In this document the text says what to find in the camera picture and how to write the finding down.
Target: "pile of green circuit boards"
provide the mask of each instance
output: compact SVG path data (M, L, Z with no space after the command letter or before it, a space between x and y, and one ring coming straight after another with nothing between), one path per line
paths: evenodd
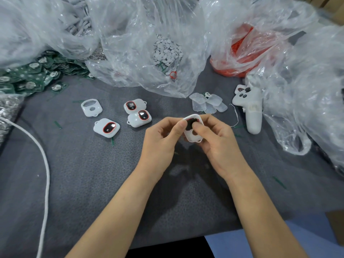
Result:
M66 75L79 75L85 79L95 79L84 61L72 60L57 51L45 51L29 64L0 69L0 94L23 94L51 90L61 92L68 84L58 81Z

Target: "person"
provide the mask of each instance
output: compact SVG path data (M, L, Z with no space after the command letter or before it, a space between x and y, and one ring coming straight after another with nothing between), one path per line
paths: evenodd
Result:
M204 138L200 147L230 189L253 257L308 257L245 161L231 127L212 115L201 118L204 125L194 122L192 127ZM167 117L146 130L136 168L66 258L126 256L148 197L186 126L182 118Z

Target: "gray tablecloth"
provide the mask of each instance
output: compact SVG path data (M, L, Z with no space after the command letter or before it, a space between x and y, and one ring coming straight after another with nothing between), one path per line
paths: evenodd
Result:
M95 220L135 168L148 126L166 116L193 113L190 99L163 97L140 87L113 88L98 80L66 77L65 81L70 86L59 95L46 91L29 98L17 120L40 141L51 169L43 257L64 256ZM207 64L195 91L215 93L229 104L239 83L237 78L213 73ZM80 104L73 103L90 98L103 107L98 117L85 117ZM147 101L153 122L134 129L126 124L123 104L136 98ZM239 112L241 125L245 116ZM236 123L232 106L215 117ZM101 118L121 125L114 147L92 130ZM344 182L316 152L306 156L283 152L265 121L258 135L245 128L234 133L241 136L237 140L245 159L284 218L295 212L344 208ZM176 152L149 198L132 248L240 227L230 192L206 156L184 141ZM2 147L0 169L0 257L35 257L46 179L41 153L28 136L14 129Z

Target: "white string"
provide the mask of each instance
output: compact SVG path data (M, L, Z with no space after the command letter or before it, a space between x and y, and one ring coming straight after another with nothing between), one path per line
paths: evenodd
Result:
M230 105L232 105L232 106L233 106L233 108L234 108L234 110L235 110L235 115L237 115L237 123L234 125L234 126L236 126L236 125L238 125L238 123L239 123L238 112L236 112L236 108L234 107L234 105L233 105L233 104L230 104Z
M0 116L0 120L5 121L8 124L11 124L12 126L20 129L23 131L26 135L28 135L33 142L36 143L38 148L40 149L44 164L45 164L45 170L46 170L46 186L45 186L45 197L44 197L44 216L43 216L43 223L42 223L42 228L41 228L41 235L40 235L40 241L38 244L38 251L37 251L37 256L36 258L41 258L42 256L42 251L43 251L43 242L44 242L44 234L45 234L45 227L46 227L46 221L48 220L48 199L49 199L49 186L50 186L50 171L49 171L49 165L48 165L48 160L46 159L45 152L41 146L41 144L25 129L23 129L21 126L18 126L17 124L13 123L12 121L9 121L8 119L5 119Z

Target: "person's left hand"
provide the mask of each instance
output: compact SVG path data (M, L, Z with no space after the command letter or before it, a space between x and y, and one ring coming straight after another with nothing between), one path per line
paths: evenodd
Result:
M186 120L171 117L166 117L149 127L144 135L144 144L137 168L151 172L157 182L170 165L174 146L186 127Z

